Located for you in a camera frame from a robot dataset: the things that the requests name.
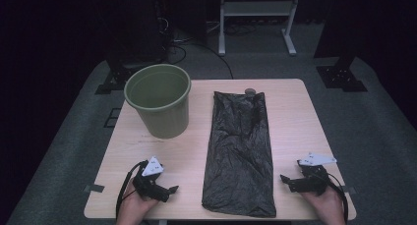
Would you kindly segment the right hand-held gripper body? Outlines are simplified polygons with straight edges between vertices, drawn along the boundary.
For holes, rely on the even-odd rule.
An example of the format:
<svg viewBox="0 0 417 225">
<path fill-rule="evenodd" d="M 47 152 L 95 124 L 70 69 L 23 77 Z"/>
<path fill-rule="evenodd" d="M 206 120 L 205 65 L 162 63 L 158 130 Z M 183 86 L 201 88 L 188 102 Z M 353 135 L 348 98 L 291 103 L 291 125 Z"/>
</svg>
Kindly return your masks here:
<svg viewBox="0 0 417 225">
<path fill-rule="evenodd" d="M 296 179 L 292 185 L 301 188 L 301 193 L 314 192 L 318 196 L 323 194 L 331 180 L 325 164 L 336 163 L 334 157 L 310 152 L 305 158 L 297 161 L 303 175 L 302 179 Z"/>
</svg>

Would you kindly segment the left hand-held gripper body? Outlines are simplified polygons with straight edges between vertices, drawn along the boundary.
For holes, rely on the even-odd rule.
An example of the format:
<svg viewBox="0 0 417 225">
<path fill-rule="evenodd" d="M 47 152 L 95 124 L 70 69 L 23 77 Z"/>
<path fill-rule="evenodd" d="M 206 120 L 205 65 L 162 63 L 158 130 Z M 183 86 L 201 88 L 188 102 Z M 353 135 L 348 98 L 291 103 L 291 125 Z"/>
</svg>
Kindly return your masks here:
<svg viewBox="0 0 417 225">
<path fill-rule="evenodd" d="M 156 200 L 160 195 L 168 194 L 166 188 L 156 183 L 156 179 L 162 172 L 163 167 L 155 156 L 140 162 L 139 170 L 133 180 L 133 185 L 138 194 Z"/>
</svg>

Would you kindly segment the black plastic garbage bag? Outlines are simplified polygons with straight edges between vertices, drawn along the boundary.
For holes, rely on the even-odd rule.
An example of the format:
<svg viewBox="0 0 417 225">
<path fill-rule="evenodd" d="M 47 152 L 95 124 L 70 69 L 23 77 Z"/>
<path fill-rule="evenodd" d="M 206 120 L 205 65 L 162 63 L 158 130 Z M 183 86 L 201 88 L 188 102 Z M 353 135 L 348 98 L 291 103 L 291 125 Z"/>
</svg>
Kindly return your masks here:
<svg viewBox="0 0 417 225">
<path fill-rule="evenodd" d="M 216 92 L 202 206 L 273 218 L 273 162 L 265 95 Z"/>
</svg>

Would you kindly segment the green plastic trash bin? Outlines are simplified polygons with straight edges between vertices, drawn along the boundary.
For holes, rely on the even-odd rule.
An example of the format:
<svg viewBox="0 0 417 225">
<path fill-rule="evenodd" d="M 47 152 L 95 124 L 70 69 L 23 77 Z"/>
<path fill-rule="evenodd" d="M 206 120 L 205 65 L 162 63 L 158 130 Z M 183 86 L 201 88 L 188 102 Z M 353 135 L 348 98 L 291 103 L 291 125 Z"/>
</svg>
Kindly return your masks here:
<svg viewBox="0 0 417 225">
<path fill-rule="evenodd" d="M 191 86 L 191 79 L 182 68 L 152 65 L 127 80 L 124 96 L 154 137 L 172 139 L 188 127 Z"/>
</svg>

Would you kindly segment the person's left hand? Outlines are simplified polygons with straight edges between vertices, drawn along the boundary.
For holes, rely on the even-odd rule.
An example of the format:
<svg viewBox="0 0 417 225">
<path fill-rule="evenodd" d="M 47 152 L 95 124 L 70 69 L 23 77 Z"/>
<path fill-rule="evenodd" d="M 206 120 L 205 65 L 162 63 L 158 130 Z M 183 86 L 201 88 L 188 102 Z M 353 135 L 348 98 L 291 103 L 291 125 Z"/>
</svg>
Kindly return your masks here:
<svg viewBox="0 0 417 225">
<path fill-rule="evenodd" d="M 132 182 L 129 182 L 117 213 L 116 225 L 140 225 L 158 201 L 143 198 L 136 191 Z"/>
</svg>

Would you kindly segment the person's right hand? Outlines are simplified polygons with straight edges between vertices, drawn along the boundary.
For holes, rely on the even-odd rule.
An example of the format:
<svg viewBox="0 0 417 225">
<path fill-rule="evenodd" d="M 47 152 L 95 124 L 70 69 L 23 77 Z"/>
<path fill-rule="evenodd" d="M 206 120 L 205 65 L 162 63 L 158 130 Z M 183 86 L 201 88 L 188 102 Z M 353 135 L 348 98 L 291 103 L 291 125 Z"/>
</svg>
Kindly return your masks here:
<svg viewBox="0 0 417 225">
<path fill-rule="evenodd" d="M 315 193 L 301 193 L 301 196 L 325 225 L 346 225 L 342 199 L 331 187 L 327 187 L 320 196 Z"/>
</svg>

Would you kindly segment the black stand base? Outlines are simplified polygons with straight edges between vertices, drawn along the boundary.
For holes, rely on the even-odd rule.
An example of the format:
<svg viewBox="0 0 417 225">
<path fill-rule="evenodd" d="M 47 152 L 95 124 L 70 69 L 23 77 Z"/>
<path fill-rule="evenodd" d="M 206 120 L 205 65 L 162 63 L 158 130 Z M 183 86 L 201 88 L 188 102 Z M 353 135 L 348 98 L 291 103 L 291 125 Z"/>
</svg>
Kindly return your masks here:
<svg viewBox="0 0 417 225">
<path fill-rule="evenodd" d="M 97 87 L 95 94 L 110 94 L 113 90 L 123 90 L 126 81 L 139 70 L 138 67 L 128 68 L 119 60 L 107 59 L 106 63 L 110 71 L 104 83 Z"/>
<path fill-rule="evenodd" d="M 366 92 L 364 84 L 350 70 L 355 57 L 340 56 L 332 66 L 318 66 L 317 71 L 326 88 L 340 88 L 345 92 Z"/>
</svg>

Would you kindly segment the white metal stand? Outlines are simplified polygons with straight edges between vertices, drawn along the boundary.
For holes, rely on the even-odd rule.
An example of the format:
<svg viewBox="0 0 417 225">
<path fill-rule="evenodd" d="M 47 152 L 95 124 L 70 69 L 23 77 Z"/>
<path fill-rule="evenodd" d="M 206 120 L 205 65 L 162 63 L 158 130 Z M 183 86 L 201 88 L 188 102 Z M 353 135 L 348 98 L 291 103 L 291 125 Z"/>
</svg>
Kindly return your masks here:
<svg viewBox="0 0 417 225">
<path fill-rule="evenodd" d="M 295 56 L 297 51 L 293 44 L 290 32 L 294 22 L 299 0 L 291 1 L 266 1 L 266 2 L 230 2 L 220 0 L 219 8 L 219 35 L 218 54 L 224 56 L 225 33 L 224 24 L 231 17 L 287 17 L 287 25 L 281 30 L 284 43 L 290 56 Z"/>
</svg>

